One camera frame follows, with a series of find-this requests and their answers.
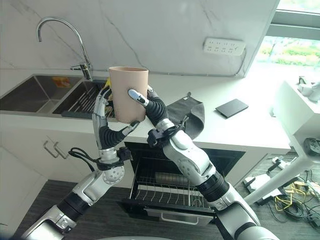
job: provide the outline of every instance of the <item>orange label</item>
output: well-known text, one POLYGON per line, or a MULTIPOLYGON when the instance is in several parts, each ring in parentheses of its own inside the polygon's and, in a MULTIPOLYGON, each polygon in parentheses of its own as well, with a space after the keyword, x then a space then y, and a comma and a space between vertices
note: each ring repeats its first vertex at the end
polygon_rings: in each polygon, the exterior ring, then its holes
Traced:
POLYGON ((69 78, 65 76, 53 76, 52 81, 55 83, 57 88, 71 88, 69 78))

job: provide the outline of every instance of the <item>sink basin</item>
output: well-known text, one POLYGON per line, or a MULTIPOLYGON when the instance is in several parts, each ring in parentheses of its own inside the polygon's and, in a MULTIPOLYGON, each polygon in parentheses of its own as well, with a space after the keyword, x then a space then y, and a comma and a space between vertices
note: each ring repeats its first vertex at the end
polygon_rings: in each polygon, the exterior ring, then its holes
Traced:
POLYGON ((0 99, 0 110, 49 114, 81 77, 33 75, 0 99))
MULTIPOLYGON (((63 117, 91 119, 96 97, 105 85, 105 81, 83 81, 59 104, 54 114, 63 117)), ((114 118, 113 102, 108 101, 105 112, 107 118, 114 118)))
MULTIPOLYGON (((105 79, 83 81, 79 76, 33 75, 0 99, 6 114, 91 119, 95 100, 105 79)), ((114 121, 113 101, 106 117, 114 121)))

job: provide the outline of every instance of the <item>wood floor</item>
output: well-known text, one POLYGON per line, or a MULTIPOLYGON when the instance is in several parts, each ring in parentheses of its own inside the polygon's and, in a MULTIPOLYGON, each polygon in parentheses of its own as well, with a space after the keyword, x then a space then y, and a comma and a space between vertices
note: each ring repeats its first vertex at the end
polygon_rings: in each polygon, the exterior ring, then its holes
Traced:
MULTIPOLYGON (((252 172, 252 175, 255 176, 265 173, 270 166, 270 160, 266 160, 259 168, 252 172)), ((320 167, 313 169, 312 178, 315 182, 320 182, 320 167)), ((59 203, 59 201, 72 190, 74 185, 74 183, 70 182, 49 180, 20 224, 16 236, 21 236, 45 209, 59 203)), ((238 187, 237 190, 242 196, 248 194, 243 186, 238 187)), ((111 188, 107 194, 78 221, 76 228, 71 231, 65 239, 95 240, 118 236, 153 236, 172 240, 223 239, 214 224, 207 226, 190 226, 179 223, 130 218, 116 203, 116 201, 127 198, 129 194, 130 189, 111 188)), ((319 205, 320 202, 313 199, 308 204, 309 206, 315 206, 319 205)), ((283 213, 276 212, 275 214, 279 219, 287 220, 286 223, 279 223, 274 220, 267 205, 253 205, 252 208, 259 217, 261 225, 271 230, 281 240, 320 239, 320 233, 306 222, 287 219, 283 213)))

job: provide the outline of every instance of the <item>cloth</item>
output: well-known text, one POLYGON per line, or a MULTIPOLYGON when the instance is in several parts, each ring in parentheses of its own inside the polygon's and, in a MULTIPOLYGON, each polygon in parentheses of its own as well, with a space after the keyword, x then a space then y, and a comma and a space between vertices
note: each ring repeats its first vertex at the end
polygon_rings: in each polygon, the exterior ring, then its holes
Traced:
POLYGON ((204 104, 191 97, 191 92, 188 92, 187 96, 175 101, 166 108, 169 114, 169 119, 176 125, 180 124, 185 116, 188 117, 188 120, 184 123, 184 131, 191 139, 195 139, 204 129, 204 104))

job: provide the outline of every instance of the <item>plastic cup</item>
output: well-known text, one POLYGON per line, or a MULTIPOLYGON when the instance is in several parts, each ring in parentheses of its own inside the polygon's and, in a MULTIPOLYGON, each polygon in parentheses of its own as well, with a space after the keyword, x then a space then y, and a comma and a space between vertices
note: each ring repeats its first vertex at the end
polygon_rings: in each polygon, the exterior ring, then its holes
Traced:
POLYGON ((145 120, 145 108, 128 95, 128 90, 134 89, 147 97, 148 73, 144 68, 109 67, 114 114, 119 122, 130 124, 145 120))

